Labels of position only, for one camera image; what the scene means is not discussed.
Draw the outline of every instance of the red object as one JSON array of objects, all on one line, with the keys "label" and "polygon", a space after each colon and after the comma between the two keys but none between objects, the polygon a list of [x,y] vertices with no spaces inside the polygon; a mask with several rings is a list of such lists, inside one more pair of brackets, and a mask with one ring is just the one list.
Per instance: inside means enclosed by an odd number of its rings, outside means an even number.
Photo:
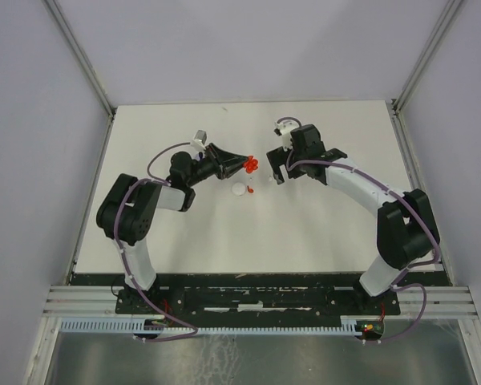
[{"label": "red object", "polygon": [[382,315],[379,318],[379,322],[381,322],[383,319],[385,319],[385,304],[382,302]]},{"label": "red object", "polygon": [[168,300],[164,299],[162,303],[164,304],[164,311],[168,314],[172,314],[173,309],[169,306]]},{"label": "red object", "polygon": [[253,155],[248,156],[248,161],[244,163],[244,168],[246,169],[246,172],[248,174],[251,174],[253,171],[256,171],[258,169],[258,160],[256,160]]}]

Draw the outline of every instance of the white table surface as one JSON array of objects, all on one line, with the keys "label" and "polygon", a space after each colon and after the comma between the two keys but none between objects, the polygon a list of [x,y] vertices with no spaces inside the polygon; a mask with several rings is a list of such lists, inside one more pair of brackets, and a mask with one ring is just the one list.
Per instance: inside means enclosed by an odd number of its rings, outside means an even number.
[{"label": "white table surface", "polygon": [[[383,101],[209,103],[119,107],[76,273],[120,273],[119,255],[95,223],[98,207],[121,172],[146,177],[160,150],[208,133],[226,151],[254,155],[259,169],[229,180],[214,176],[195,186],[187,213],[157,210],[148,234],[152,264],[159,273],[349,272],[363,271],[376,257],[376,220],[347,196],[308,177],[276,185],[265,156],[281,145],[273,122],[296,116],[315,124],[326,148],[337,147],[378,179],[410,189]],[[168,175],[171,155],[153,165]],[[253,194],[236,197],[241,181]]]}]

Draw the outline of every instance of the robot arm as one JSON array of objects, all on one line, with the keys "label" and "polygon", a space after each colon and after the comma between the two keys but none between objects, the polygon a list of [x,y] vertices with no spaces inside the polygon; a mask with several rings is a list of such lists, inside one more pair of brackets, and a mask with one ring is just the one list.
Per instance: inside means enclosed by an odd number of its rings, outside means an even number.
[{"label": "robot arm", "polygon": [[[220,180],[227,179],[241,170],[249,159],[247,156],[223,151],[213,143],[205,147],[205,132],[196,134],[193,144],[197,141],[202,151],[199,160],[194,160],[187,152],[175,153],[171,158],[167,178],[169,186],[153,181],[137,186],[121,213],[119,239],[123,242],[131,275],[142,290],[149,290],[156,279],[146,244],[155,210],[186,212],[196,196],[192,186],[212,175],[216,175]],[[118,245],[114,238],[114,222],[123,198],[137,181],[135,176],[120,174],[96,215],[98,227],[103,229],[105,236],[110,238],[116,247]],[[125,277],[125,283],[135,288],[128,276]]]},{"label": "robot arm", "polygon": [[[284,183],[281,166],[285,166],[289,178],[307,175],[319,180],[353,198],[377,218],[379,255],[354,284],[362,303],[383,295],[412,261],[424,257],[433,249],[422,228],[395,197],[356,173],[357,165],[344,152],[336,148],[326,151],[315,126],[308,124],[301,127],[286,121],[277,125],[275,132],[282,137],[283,145],[268,152],[267,157],[278,184]],[[292,167],[300,160],[325,160],[346,168],[305,162]],[[419,189],[403,192],[389,185],[386,187],[411,205],[439,242],[439,232],[427,195]]]}]

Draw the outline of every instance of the cable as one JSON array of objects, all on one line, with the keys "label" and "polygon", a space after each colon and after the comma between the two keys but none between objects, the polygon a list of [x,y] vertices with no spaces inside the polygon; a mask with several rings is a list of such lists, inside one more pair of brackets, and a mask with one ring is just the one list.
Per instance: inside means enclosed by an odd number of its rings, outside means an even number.
[{"label": "cable", "polygon": [[385,303],[382,302],[382,315],[379,317],[379,322],[385,319]]},{"label": "cable", "polygon": [[[175,145],[175,146],[172,146],[170,148],[174,148],[174,147],[178,147],[179,145],[182,145],[182,144],[178,144],[178,145]],[[198,328],[191,325],[190,323],[187,323],[185,321],[182,321],[180,319],[178,319],[177,317],[174,317],[168,313],[166,313],[165,311],[163,311],[162,309],[160,309],[157,305],[155,305],[152,301],[150,301],[150,299],[146,296],[146,294],[144,294],[143,290],[141,289],[141,287],[139,286],[139,283],[137,283],[137,281],[135,280],[135,277],[132,275],[131,273],[131,270],[130,270],[130,266],[128,265],[128,261],[127,261],[127,255],[125,254],[125,249],[123,247],[123,242],[119,239],[119,219],[121,218],[121,213],[123,212],[123,209],[125,207],[125,204],[128,202],[128,198],[130,197],[130,195],[134,192],[134,190],[142,185],[142,184],[145,184],[147,182],[151,182],[151,180],[149,179],[140,179],[138,181],[136,181],[127,191],[127,193],[125,194],[125,196],[123,197],[123,200],[121,201],[121,204],[119,205],[119,209],[118,209],[118,213],[116,214],[115,216],[115,219],[114,219],[114,240],[115,242],[118,244],[118,247],[119,247],[119,250],[120,250],[120,254],[121,254],[121,261],[123,262],[123,266],[125,268],[125,272],[126,272],[126,275],[130,278],[131,280],[131,283],[134,285],[135,289],[137,290],[137,292],[139,293],[139,295],[141,296],[141,298],[154,310],[156,311],[157,313],[159,314],[162,314],[165,318],[167,319],[171,319],[172,321],[180,324],[181,326],[185,326],[185,327],[188,327],[190,329],[192,329],[192,332],[190,333],[186,333],[186,334],[179,334],[179,335],[173,335],[173,336],[170,336],[170,337],[163,337],[163,338],[156,338],[156,339],[145,339],[145,338],[138,338],[138,337],[135,337],[136,339],[138,340],[142,340],[143,342],[144,341],[149,341],[149,342],[166,342],[166,341],[175,341],[177,339],[184,339],[184,338],[189,338],[189,337],[192,337],[193,335],[196,335],[198,333]]]},{"label": "cable", "polygon": [[285,167],[287,168],[288,171],[292,171],[294,168],[296,168],[300,164],[318,164],[322,166],[329,166],[329,167],[338,167],[338,168],[344,168],[345,170],[355,172],[359,176],[367,179],[369,182],[372,184],[378,186],[382,191],[385,193],[391,195],[393,198],[395,198],[399,203],[401,203],[410,213],[410,215],[417,221],[418,225],[421,227],[422,231],[426,234],[427,238],[431,242],[433,246],[433,259],[429,261],[424,261],[424,262],[415,262],[415,263],[410,263],[405,269],[402,270],[402,272],[394,279],[394,281],[391,283],[390,289],[394,291],[395,293],[398,293],[400,291],[407,290],[411,287],[419,287],[422,290],[423,293],[423,302],[422,302],[422,307],[421,310],[418,312],[417,318],[412,322],[410,327],[402,331],[401,333],[398,333],[396,335],[393,335],[391,337],[385,338],[383,340],[379,339],[378,341],[366,341],[368,343],[377,343],[380,344],[382,342],[390,342],[394,341],[395,339],[401,338],[406,334],[409,334],[413,329],[415,329],[418,325],[418,322],[421,320],[422,316],[424,315],[424,311],[426,310],[426,301],[427,301],[427,293],[426,293],[426,288],[421,285],[420,283],[411,283],[409,285],[403,286],[403,287],[395,287],[394,285],[397,285],[403,278],[404,276],[408,273],[408,269],[411,269],[413,267],[417,266],[425,266],[425,265],[431,265],[434,263],[437,263],[440,258],[440,248],[439,244],[435,240],[435,237],[431,233],[431,231],[427,228],[426,224],[422,220],[422,218],[417,214],[417,212],[406,202],[399,194],[397,194],[395,191],[390,190],[388,187],[386,187],[382,182],[380,182],[377,179],[374,179],[372,176],[369,174],[363,172],[362,170],[358,168],[354,168],[352,166],[349,166],[347,164],[340,164],[340,163],[334,163],[334,162],[329,162],[327,160],[299,160],[297,162],[294,162],[291,166],[289,166],[290,162],[290,157],[292,156],[294,150],[291,150],[289,153],[289,156],[287,157],[287,161],[285,163]]},{"label": "cable", "polygon": [[410,215],[417,221],[418,225],[421,227],[422,231],[426,234],[427,239],[431,242],[431,244],[433,246],[433,259],[430,259],[429,261],[415,262],[415,263],[409,264],[394,279],[394,281],[392,282],[392,285],[396,285],[399,281],[401,281],[404,278],[404,276],[408,273],[409,269],[414,268],[414,267],[418,267],[418,266],[432,265],[432,264],[437,263],[439,261],[439,259],[440,259],[440,248],[439,248],[439,244],[435,240],[435,237],[433,236],[431,231],[427,228],[426,224],[424,223],[422,218],[417,214],[417,212],[410,206],[410,204],[408,202],[406,202],[395,191],[390,190],[382,182],[373,178],[371,175],[363,172],[359,168],[354,168],[354,167],[349,166],[347,164],[334,163],[334,162],[329,162],[327,160],[298,160],[297,162],[294,162],[292,165],[289,166],[290,158],[291,158],[293,153],[294,153],[294,150],[291,150],[290,153],[289,153],[289,156],[287,157],[287,162],[285,164],[285,167],[287,168],[287,171],[292,171],[294,168],[296,168],[300,164],[318,164],[318,165],[321,165],[321,166],[344,168],[345,170],[354,172],[354,173],[358,174],[359,176],[367,179],[369,182],[371,182],[372,184],[379,187],[382,191],[384,191],[385,193],[387,193],[390,196],[392,196],[393,198],[395,198],[399,203],[401,203],[406,208],[406,210],[408,210]]},{"label": "cable", "polygon": [[[169,313],[169,314],[173,315],[173,309],[169,306],[168,300],[166,298],[164,298],[163,304],[164,304],[164,311],[166,313]],[[168,326],[171,326],[172,324],[173,324],[173,321],[171,320],[171,322],[168,324]]]},{"label": "cable", "polygon": [[400,291],[408,290],[412,287],[419,287],[422,290],[422,307],[420,308],[420,311],[418,312],[417,318],[411,323],[410,326],[408,326],[407,329],[403,330],[401,333],[397,333],[394,335],[391,335],[390,337],[384,338],[384,339],[379,339],[378,341],[367,341],[365,340],[364,343],[371,343],[371,344],[382,344],[384,342],[392,342],[395,341],[396,339],[402,338],[405,335],[409,334],[413,329],[415,329],[418,326],[418,323],[422,319],[422,316],[424,315],[424,311],[426,310],[426,301],[427,301],[427,292],[426,288],[421,285],[420,283],[410,283],[409,285],[403,286],[403,287],[392,287],[390,290],[394,291],[395,293],[398,293]]},{"label": "cable", "polygon": [[160,184],[163,184],[164,186],[169,186],[169,182],[167,180],[164,180],[162,178],[159,178],[158,176],[155,176],[153,175],[151,172],[150,172],[150,167],[152,166],[153,162],[155,162],[157,159],[159,159],[159,157],[168,152],[169,150],[172,150],[173,148],[177,148],[177,147],[181,147],[181,146],[188,146],[189,144],[191,144],[190,142],[183,142],[183,143],[178,143],[178,144],[173,144],[172,146],[166,148],[165,150],[162,150],[161,152],[159,152],[157,155],[155,155],[155,157],[150,160],[150,163],[148,163],[148,166],[146,167],[146,172],[148,173],[148,175],[153,179],[155,180],[156,182],[160,183]]},{"label": "cable", "polygon": [[301,122],[299,121],[298,118],[293,118],[292,116],[285,116],[283,118],[280,118],[276,121],[277,124],[280,124],[281,122],[285,121],[285,120],[292,120],[293,122],[296,122],[299,127],[301,127]]},{"label": "cable", "polygon": [[116,298],[118,298],[118,294],[114,293],[114,290],[112,288],[114,287],[114,284],[118,281],[118,279],[121,278],[122,276],[123,276],[122,274],[116,275],[115,278],[112,280],[112,283],[111,283],[111,293]]}]

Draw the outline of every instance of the white ball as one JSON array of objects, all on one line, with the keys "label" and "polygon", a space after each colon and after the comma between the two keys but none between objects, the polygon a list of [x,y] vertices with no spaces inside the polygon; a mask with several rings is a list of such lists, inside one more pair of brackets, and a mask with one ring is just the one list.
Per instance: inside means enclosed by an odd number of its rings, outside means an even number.
[{"label": "white ball", "polygon": [[232,193],[237,197],[241,197],[246,193],[246,186],[244,183],[236,182],[232,186]]}]

